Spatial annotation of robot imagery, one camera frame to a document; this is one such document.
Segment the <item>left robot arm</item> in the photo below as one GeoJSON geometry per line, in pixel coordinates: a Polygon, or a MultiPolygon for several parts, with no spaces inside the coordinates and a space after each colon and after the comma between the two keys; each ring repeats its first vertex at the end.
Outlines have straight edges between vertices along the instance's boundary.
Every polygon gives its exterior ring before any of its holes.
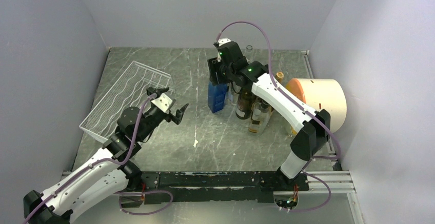
{"type": "Polygon", "coordinates": [[[175,100],[166,95],[168,90],[147,88],[143,104],[122,111],[115,132],[89,160],[44,191],[27,193],[24,223],[73,223],[110,195],[139,189],[142,172],[132,157],[163,121],[179,125],[188,107],[172,112],[175,100]]]}

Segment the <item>silver capped dark bottle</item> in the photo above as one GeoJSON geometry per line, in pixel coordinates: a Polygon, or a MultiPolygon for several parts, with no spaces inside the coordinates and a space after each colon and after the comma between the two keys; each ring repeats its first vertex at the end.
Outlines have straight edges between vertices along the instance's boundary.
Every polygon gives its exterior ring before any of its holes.
{"type": "Polygon", "coordinates": [[[248,88],[243,88],[238,96],[236,104],[236,116],[239,119],[248,119],[251,116],[252,106],[255,103],[256,96],[248,88]]]}

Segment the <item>gold foil wine bottle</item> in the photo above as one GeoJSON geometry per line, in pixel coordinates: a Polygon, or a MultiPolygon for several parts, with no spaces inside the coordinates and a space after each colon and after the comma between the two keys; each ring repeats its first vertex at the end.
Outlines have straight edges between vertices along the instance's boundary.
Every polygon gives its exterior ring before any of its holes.
{"type": "Polygon", "coordinates": [[[276,80],[281,84],[281,83],[283,82],[283,80],[284,80],[285,75],[284,75],[283,72],[277,72],[277,73],[274,75],[274,77],[275,77],[275,79],[276,79],[276,80]]]}

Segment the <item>small dark capped bottle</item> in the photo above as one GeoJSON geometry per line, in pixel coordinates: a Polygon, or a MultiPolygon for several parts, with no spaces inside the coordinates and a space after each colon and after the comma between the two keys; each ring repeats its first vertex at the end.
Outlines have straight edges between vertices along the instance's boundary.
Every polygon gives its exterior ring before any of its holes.
{"type": "Polygon", "coordinates": [[[265,130],[272,114],[272,107],[269,103],[261,100],[254,104],[248,131],[261,134],[265,130]]]}

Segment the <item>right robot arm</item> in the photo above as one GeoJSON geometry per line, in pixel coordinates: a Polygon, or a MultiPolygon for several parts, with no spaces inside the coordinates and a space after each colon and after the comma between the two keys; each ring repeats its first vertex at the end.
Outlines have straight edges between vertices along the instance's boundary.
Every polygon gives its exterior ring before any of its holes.
{"type": "Polygon", "coordinates": [[[212,83],[235,83],[250,89],[296,131],[290,153],[278,168],[280,174],[276,180],[282,190],[290,190],[296,184],[296,176],[330,139],[329,112],[324,109],[317,111],[297,99],[270,75],[267,65],[258,61],[248,62],[236,42],[224,38],[215,42],[214,46],[217,57],[207,60],[212,83]]]}

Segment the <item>blue clear bottle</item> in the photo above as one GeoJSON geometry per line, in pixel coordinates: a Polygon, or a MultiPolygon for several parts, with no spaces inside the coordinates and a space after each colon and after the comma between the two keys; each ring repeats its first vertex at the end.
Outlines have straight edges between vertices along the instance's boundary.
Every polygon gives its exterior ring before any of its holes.
{"type": "Polygon", "coordinates": [[[225,106],[226,94],[226,84],[213,85],[211,81],[209,82],[207,104],[212,113],[223,110],[225,106]]]}

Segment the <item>clear bottle white label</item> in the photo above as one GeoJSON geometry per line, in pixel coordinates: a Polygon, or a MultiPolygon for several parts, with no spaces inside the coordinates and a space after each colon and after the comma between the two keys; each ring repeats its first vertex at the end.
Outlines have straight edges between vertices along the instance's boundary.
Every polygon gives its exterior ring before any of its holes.
{"type": "Polygon", "coordinates": [[[232,84],[228,84],[227,99],[229,104],[236,105],[238,94],[234,91],[232,84]]]}

